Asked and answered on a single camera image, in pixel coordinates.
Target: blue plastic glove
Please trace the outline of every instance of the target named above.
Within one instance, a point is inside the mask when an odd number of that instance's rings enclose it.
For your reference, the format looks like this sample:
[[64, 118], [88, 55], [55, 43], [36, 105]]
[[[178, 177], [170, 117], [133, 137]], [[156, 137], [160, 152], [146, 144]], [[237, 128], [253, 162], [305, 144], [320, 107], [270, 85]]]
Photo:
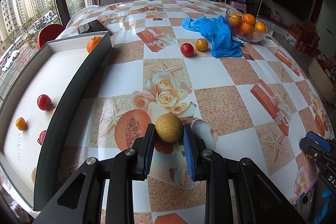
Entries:
[[240, 41], [231, 39], [231, 29], [225, 24], [225, 18], [199, 17], [196, 20], [184, 18], [181, 26], [184, 29], [200, 32], [203, 37], [211, 41], [211, 54], [213, 57], [241, 57]]
[[321, 211], [314, 218], [314, 220], [311, 222], [311, 224], [319, 224], [321, 222], [321, 220], [326, 216], [326, 214], [329, 210], [331, 191], [329, 189], [324, 190], [323, 193], [322, 193], [322, 197], [326, 198], [326, 200], [322, 205]]

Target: parked car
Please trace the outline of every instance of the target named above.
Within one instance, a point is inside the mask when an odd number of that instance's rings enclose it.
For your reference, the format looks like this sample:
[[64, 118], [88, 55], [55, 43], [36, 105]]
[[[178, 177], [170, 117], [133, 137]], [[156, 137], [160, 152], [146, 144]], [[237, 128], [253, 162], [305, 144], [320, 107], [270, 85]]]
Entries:
[[13, 64], [13, 59], [8, 59], [7, 62], [6, 62], [6, 64], [4, 64], [2, 66], [1, 70], [3, 72], [7, 71], [11, 67], [12, 64]]
[[20, 50], [14, 50], [12, 54], [10, 55], [12, 58], [17, 58], [17, 56], [20, 54]]
[[51, 19], [47, 18], [45, 21], [43, 21], [43, 23], [45, 23], [45, 24], [51, 23]]

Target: pink stool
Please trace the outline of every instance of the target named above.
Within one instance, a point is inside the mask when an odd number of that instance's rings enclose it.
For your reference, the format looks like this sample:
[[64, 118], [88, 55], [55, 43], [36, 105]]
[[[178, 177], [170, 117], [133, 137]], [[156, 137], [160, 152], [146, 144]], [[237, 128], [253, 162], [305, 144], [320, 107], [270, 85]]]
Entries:
[[227, 2], [231, 7], [236, 8], [238, 11], [246, 14], [246, 5], [243, 3], [235, 2], [233, 0], [229, 0]]

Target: smartphone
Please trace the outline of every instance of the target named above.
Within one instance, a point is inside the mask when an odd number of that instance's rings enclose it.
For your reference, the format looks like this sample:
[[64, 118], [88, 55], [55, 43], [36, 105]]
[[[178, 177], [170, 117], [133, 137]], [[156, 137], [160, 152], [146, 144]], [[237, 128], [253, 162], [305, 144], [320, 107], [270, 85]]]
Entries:
[[78, 27], [78, 34], [102, 31], [108, 31], [112, 35], [110, 30], [97, 19]]

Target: yellow fruit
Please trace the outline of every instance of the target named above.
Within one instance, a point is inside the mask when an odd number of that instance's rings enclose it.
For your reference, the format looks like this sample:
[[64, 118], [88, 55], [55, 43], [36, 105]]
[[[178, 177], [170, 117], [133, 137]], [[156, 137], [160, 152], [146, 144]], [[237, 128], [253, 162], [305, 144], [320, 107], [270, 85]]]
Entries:
[[204, 38], [199, 38], [196, 40], [195, 48], [198, 51], [204, 52], [208, 48], [208, 42]]
[[241, 21], [242, 20], [242, 16], [240, 15], [237, 15], [237, 14], [232, 14], [230, 15], [231, 17], [235, 17], [236, 19], [238, 19], [238, 21]]
[[254, 25], [254, 28], [258, 29], [259, 31], [266, 32], [266, 27], [262, 22], [257, 22]]
[[19, 129], [21, 131], [26, 129], [26, 121], [22, 117], [20, 117], [19, 119], [16, 120], [15, 125], [16, 125], [17, 129]]
[[163, 114], [155, 122], [155, 129], [164, 142], [175, 142], [183, 135], [183, 124], [173, 113]]
[[37, 167], [35, 167], [32, 172], [31, 172], [31, 181], [35, 184], [35, 177], [36, 177], [36, 169]]
[[230, 16], [229, 19], [228, 19], [228, 25], [231, 28], [232, 27], [239, 27], [241, 25], [241, 22], [236, 17]]

